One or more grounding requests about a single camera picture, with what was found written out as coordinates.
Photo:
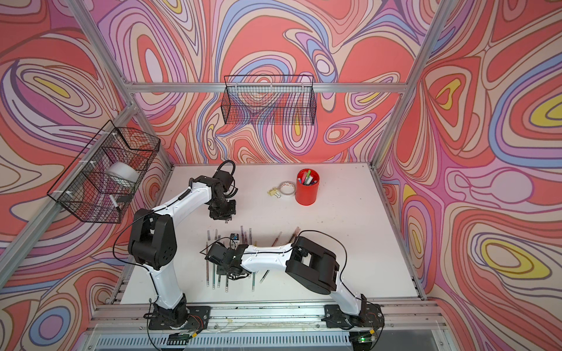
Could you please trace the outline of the red pencil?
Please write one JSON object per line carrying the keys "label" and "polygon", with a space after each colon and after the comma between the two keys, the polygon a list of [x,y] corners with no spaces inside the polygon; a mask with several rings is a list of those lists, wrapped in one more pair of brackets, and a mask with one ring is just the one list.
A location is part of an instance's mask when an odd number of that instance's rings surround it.
{"label": "red pencil", "polygon": [[[208,245],[209,242],[206,242],[206,248],[205,248],[205,255],[208,255],[209,249],[208,249]],[[209,261],[206,259],[206,286],[209,288],[211,286],[210,283],[210,268],[209,268]]]}

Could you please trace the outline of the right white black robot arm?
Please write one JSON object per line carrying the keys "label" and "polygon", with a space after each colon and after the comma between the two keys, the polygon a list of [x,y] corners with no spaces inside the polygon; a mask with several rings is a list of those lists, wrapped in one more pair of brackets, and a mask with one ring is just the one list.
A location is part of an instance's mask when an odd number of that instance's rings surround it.
{"label": "right white black robot arm", "polygon": [[334,303],[324,307],[322,319],[328,328],[370,328],[376,332],[385,326],[381,306],[345,284],[345,268],[339,265],[336,254],[301,233],[289,243],[274,247],[237,244],[232,239],[224,244],[218,239],[200,253],[229,280],[245,279],[259,271],[280,271],[308,291],[329,296]]}

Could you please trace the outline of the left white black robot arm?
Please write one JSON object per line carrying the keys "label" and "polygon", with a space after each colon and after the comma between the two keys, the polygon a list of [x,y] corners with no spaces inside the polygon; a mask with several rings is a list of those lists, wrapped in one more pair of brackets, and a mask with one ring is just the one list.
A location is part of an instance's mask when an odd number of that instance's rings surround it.
{"label": "left white black robot arm", "polygon": [[201,317],[189,312],[187,298],[177,281],[177,225],[203,205],[208,207],[211,219],[232,220],[236,213],[234,195],[238,192],[235,171],[235,162],[226,160],[212,177],[190,178],[180,195],[161,206],[135,213],[127,251],[135,260],[132,264],[147,271],[155,289],[156,299],[147,316],[150,326],[178,330],[187,328],[192,320],[198,330],[205,329]]}

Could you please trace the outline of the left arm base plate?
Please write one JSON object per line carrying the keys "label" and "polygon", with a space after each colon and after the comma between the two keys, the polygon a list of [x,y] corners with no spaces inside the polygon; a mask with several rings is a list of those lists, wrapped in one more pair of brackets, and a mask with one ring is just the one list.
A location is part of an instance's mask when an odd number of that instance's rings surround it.
{"label": "left arm base plate", "polygon": [[149,315],[151,331],[202,331],[208,328],[210,306],[187,306],[178,309],[164,309],[154,305]]}

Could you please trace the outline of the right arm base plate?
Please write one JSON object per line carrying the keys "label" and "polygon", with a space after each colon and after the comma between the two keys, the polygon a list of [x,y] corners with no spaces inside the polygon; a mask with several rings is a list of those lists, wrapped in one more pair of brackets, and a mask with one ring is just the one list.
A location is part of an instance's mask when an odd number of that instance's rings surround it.
{"label": "right arm base plate", "polygon": [[328,328],[351,330],[353,328],[371,328],[378,330],[385,326],[385,317],[378,304],[366,304],[360,315],[345,314],[337,304],[324,306],[324,317],[321,319]]}

